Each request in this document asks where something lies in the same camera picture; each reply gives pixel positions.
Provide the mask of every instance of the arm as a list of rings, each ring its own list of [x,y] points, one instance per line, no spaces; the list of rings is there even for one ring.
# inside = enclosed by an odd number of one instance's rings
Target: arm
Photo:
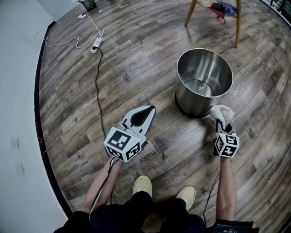
[[[90,213],[91,210],[91,206],[93,204],[94,198],[98,192],[98,190],[100,189],[102,183],[104,182],[106,176],[107,176],[107,172],[110,166],[110,161],[112,160],[113,157],[110,157],[107,161],[107,163],[105,164],[104,168],[102,168],[102,170],[98,173],[98,175],[96,176],[95,180],[93,181],[93,183],[91,184],[88,193],[85,196],[85,199],[80,207],[80,211],[86,212],[86,213]],[[113,190],[115,181],[117,179],[117,176],[119,174],[119,171],[122,167],[122,161],[118,160],[112,170],[111,173],[108,177],[107,182],[105,183],[102,193],[99,196],[98,199],[98,203],[95,206],[95,209],[98,209],[100,206],[106,205],[107,201],[109,200],[110,196],[111,196],[111,192]]]
[[[216,198],[216,218],[234,221],[236,210],[236,184],[231,169],[231,160],[221,157],[220,177]]]

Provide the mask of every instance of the wooden chair leg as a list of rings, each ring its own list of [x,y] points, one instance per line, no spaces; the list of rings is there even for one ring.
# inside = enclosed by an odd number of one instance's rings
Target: wooden chair leg
[[[236,45],[238,48],[238,43],[240,42],[241,36],[241,0],[236,0],[236,8],[237,8],[237,18],[236,18]]]
[[[188,25],[188,22],[189,22],[189,20],[190,20],[190,18],[191,18],[191,15],[192,15],[192,13],[193,13],[193,10],[194,10],[194,7],[195,7],[195,5],[196,5],[196,2],[197,2],[197,0],[192,0],[192,2],[191,2],[191,5],[190,5],[190,8],[189,8],[189,11],[188,11],[188,14],[187,14],[187,17],[186,17],[186,20],[185,20],[185,26],[187,26]]]

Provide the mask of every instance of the beige shoe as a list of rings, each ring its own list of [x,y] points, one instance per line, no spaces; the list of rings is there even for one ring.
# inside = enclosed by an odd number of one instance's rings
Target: beige shoe
[[[195,189],[192,186],[183,187],[177,194],[176,198],[181,198],[186,202],[186,210],[190,210],[195,201]]]
[[[140,176],[137,178],[133,185],[132,195],[140,191],[147,192],[150,196],[152,195],[153,187],[151,185],[151,180],[147,176]]]

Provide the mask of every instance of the power strip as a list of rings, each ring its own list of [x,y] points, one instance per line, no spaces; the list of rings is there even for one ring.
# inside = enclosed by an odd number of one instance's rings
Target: power strip
[[[102,42],[102,39],[101,38],[97,38],[94,42],[94,44],[92,45],[90,51],[91,53],[96,53],[98,51],[98,49],[94,48],[94,47],[97,47],[99,48],[100,47],[100,44]]]
[[[78,19],[84,19],[86,17],[85,13],[78,16]]]

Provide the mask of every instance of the white cloth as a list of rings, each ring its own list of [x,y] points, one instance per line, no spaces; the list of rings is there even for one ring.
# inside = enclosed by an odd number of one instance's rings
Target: white cloth
[[[214,105],[210,109],[210,117],[218,119],[222,122],[222,127],[225,130],[226,126],[231,122],[235,113],[225,105]]]

